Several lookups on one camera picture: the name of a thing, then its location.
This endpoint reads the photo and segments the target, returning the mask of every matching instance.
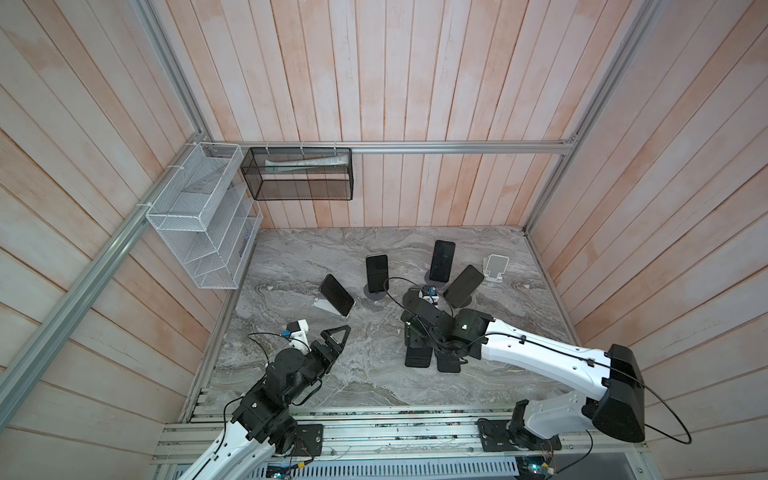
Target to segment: gray marble surface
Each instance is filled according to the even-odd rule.
[[[568,391],[559,382],[527,370],[488,360],[469,359],[462,372],[440,373],[403,365],[400,308],[385,297],[363,295],[365,257],[389,256],[389,275],[423,283],[435,240],[456,242],[451,280],[483,257],[510,258],[503,283],[483,282],[470,308],[481,310],[532,333],[570,342],[568,329],[538,271],[522,232],[515,227],[329,228],[262,230],[243,282],[234,318],[212,375],[205,407],[220,409],[246,392],[262,375],[264,354],[248,340],[251,332],[275,332],[291,320],[307,319],[310,341],[323,329],[352,327],[346,349],[307,406],[472,405],[545,399]],[[355,297],[348,319],[313,306],[318,286],[332,273]],[[395,298],[409,288],[390,281]],[[284,339],[260,336],[274,358]]]

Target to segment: round phone stand base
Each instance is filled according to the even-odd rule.
[[[384,297],[386,297],[386,292],[371,293],[370,290],[368,290],[368,283],[366,283],[366,285],[362,288],[362,294],[365,295],[367,299],[373,300],[375,302],[384,300]]]
[[[445,286],[445,282],[435,282],[434,280],[429,279],[429,272],[424,274],[424,284],[430,285],[435,287],[437,290],[440,290]]]
[[[466,300],[464,300],[464,303],[459,305],[459,308],[466,308],[469,306],[469,304],[472,303],[472,295],[468,296]]]

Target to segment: smartphone screen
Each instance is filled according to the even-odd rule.
[[[478,269],[468,265],[456,277],[456,280],[453,280],[453,283],[445,289],[442,296],[453,308],[459,308],[464,300],[472,295],[472,292],[482,283],[483,278],[483,274]]]
[[[437,240],[432,252],[432,265],[429,267],[429,279],[435,282],[447,283],[451,279],[451,265],[456,244]]]
[[[386,255],[369,255],[366,257],[366,273],[368,273],[368,291],[383,292],[387,289],[389,264]]]
[[[320,284],[320,293],[331,302],[331,305],[333,305],[336,310],[339,310],[339,313],[341,313],[342,316],[349,315],[352,305],[355,304],[355,299],[344,290],[341,283],[339,283],[339,281],[331,274],[328,274],[325,280]]]

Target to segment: wooden wall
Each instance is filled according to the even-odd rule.
[[[671,2],[532,234],[581,340],[631,347],[693,432],[648,432],[665,478],[768,475],[767,26]]]
[[[154,0],[214,139],[557,140],[639,0]],[[265,227],[525,223],[557,158],[365,155]]]
[[[0,367],[193,133],[122,0],[0,2]],[[147,232],[0,435],[0,477],[141,478],[221,308]]]

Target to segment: black smartphone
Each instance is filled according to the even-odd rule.
[[[355,304],[355,299],[344,290],[341,283],[330,273],[320,284],[320,293],[331,302],[331,305],[341,313],[341,316],[349,315],[352,305]]]
[[[451,279],[451,265],[456,244],[437,240],[432,252],[432,265],[429,267],[429,279],[435,282],[447,283]]]
[[[468,265],[463,272],[461,272],[453,283],[448,285],[443,293],[442,297],[445,301],[451,304],[453,308],[459,308],[464,303],[472,292],[482,283],[483,274],[474,268],[472,265]]]
[[[368,255],[366,257],[366,273],[368,273],[368,291],[383,292],[389,287],[389,259],[386,255]]]

